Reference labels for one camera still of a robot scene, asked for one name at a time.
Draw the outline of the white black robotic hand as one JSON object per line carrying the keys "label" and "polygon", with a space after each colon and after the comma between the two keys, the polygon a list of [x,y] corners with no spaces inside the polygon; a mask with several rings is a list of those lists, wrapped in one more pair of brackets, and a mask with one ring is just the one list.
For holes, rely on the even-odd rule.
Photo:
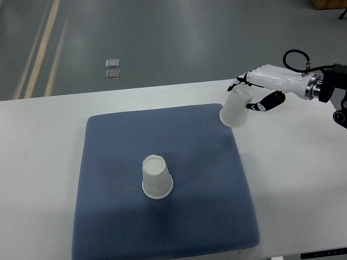
{"label": "white black robotic hand", "polygon": [[322,83],[321,77],[313,73],[299,73],[268,64],[233,79],[228,91],[240,84],[271,90],[261,101],[246,105],[247,109],[266,112],[284,103],[286,93],[293,93],[303,100],[317,98]]}

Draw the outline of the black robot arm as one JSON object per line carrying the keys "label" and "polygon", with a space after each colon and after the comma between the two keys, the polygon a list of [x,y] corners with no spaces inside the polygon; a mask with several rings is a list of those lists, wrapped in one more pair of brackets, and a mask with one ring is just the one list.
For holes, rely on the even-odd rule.
{"label": "black robot arm", "polygon": [[319,69],[323,73],[322,83],[318,94],[318,100],[327,103],[335,89],[345,91],[344,97],[340,101],[340,109],[333,113],[333,120],[338,125],[346,128],[346,65],[333,64],[323,66]]}

